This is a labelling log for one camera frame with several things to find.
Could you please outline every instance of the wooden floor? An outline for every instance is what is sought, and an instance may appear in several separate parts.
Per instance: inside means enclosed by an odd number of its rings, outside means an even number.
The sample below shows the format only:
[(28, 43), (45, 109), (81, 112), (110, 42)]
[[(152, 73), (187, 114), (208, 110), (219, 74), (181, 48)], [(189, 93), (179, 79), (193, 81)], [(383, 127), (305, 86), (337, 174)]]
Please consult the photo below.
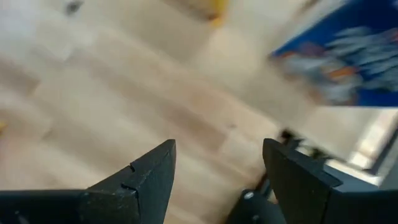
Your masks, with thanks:
[(174, 138), (165, 223), (220, 223), (279, 127), (121, 29), (138, 2), (1, 1), (0, 189), (85, 188)]

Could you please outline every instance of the yellow object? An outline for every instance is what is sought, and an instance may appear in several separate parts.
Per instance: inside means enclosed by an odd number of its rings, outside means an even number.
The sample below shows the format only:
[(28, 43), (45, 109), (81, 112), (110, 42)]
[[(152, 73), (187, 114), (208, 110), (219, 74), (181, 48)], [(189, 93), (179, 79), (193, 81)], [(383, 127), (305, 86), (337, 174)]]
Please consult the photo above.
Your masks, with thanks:
[(216, 17), (212, 20), (212, 24), (216, 27), (223, 24), (225, 11), (228, 5), (228, 0), (212, 0), (216, 11)]
[(7, 124), (5, 122), (0, 121), (0, 133), (4, 130), (4, 128), (7, 127)]

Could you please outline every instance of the black plastic part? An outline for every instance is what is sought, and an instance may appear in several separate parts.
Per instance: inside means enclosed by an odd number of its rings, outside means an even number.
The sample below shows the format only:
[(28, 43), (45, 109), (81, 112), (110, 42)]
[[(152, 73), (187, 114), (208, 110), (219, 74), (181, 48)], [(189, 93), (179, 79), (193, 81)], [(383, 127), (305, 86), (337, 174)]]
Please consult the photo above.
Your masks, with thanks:
[(396, 190), (379, 190), (272, 139), (264, 140), (263, 158), (289, 224), (396, 223)]
[(259, 184), (256, 187), (256, 191), (259, 192), (264, 198), (269, 198), (272, 189), (267, 174), (262, 176)]
[(280, 132), (279, 134), (279, 139), (280, 142), (283, 145), (287, 145), (287, 143), (293, 139), (295, 139), (296, 136), (295, 134), (293, 134), (291, 131), (289, 131), (288, 129), (284, 129), (282, 132)]
[(0, 222), (161, 224), (174, 181), (167, 140), (86, 190), (0, 191)]
[(243, 190), (226, 221), (227, 224), (285, 224), (284, 216), (278, 205), (268, 202), (255, 190)]

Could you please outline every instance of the blue poster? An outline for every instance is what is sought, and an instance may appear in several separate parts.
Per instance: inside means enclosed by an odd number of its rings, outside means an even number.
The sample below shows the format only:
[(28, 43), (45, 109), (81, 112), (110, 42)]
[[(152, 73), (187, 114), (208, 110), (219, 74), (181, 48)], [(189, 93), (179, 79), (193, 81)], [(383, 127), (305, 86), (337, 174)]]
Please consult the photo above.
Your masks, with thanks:
[(352, 0), (272, 53), (317, 101), (398, 106), (398, 0)]

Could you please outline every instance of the screw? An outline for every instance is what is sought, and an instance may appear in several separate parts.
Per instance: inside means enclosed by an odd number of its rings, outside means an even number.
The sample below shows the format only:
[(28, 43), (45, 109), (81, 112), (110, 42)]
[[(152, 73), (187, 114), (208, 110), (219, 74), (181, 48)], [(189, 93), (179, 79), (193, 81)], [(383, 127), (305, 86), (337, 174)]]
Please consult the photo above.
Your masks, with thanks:
[(253, 193), (253, 192), (248, 192), (248, 193), (246, 193), (246, 194), (243, 196), (243, 198), (244, 198), (244, 199), (250, 199), (250, 198), (253, 198), (253, 196), (254, 196), (254, 193)]
[(253, 217), (251, 217), (251, 220), (253, 221), (253, 224), (260, 224), (262, 223), (260, 221), (260, 216), (259, 215), (253, 215)]

